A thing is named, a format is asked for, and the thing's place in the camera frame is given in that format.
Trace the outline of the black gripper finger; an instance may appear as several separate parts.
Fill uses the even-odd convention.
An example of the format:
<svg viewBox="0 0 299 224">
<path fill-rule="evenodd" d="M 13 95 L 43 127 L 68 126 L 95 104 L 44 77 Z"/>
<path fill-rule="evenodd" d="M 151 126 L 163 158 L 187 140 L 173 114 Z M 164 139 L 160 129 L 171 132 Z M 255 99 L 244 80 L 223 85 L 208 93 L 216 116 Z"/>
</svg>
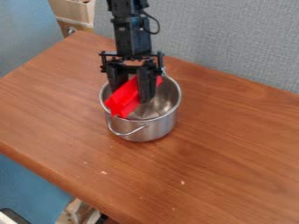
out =
<svg viewBox="0 0 299 224">
<path fill-rule="evenodd" d="M 124 65 L 107 65 L 107 79 L 111 91 L 115 92 L 128 81 L 128 72 Z"/>
<path fill-rule="evenodd" d="M 139 100 L 147 103 L 155 97 L 156 77 L 159 70 L 155 62 L 149 59 L 137 68 L 137 92 Z"/>
</svg>

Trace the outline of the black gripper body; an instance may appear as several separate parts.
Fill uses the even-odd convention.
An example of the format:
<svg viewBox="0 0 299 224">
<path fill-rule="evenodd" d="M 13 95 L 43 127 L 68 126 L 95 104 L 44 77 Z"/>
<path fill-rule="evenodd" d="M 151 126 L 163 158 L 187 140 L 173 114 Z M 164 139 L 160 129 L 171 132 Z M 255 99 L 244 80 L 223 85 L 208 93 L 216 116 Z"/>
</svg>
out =
<svg viewBox="0 0 299 224">
<path fill-rule="evenodd" d="M 161 51 L 151 52 L 148 55 L 137 55 L 135 57 L 123 57 L 116 52 L 101 51 L 99 54 L 101 59 L 100 72 L 108 71 L 108 65 L 116 64 L 123 66 L 129 74 L 136 74 L 136 69 L 145 63 L 153 63 L 153 74 L 165 75 L 164 53 Z"/>
</svg>

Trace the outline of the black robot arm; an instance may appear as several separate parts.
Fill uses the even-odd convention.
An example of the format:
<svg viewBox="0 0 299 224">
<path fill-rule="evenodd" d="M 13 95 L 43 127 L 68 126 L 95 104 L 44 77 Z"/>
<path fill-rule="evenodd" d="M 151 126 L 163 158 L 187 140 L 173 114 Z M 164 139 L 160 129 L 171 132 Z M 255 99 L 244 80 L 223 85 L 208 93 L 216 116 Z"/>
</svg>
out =
<svg viewBox="0 0 299 224">
<path fill-rule="evenodd" d="M 164 53 L 153 52 L 149 19 L 160 25 L 147 12 L 147 0 L 107 0 L 112 13 L 116 50 L 103 51 L 100 70 L 107 74 L 111 90 L 116 92 L 128 82 L 128 75 L 136 75 L 139 101 L 145 103 L 155 97 L 157 76 L 164 75 Z"/>
</svg>

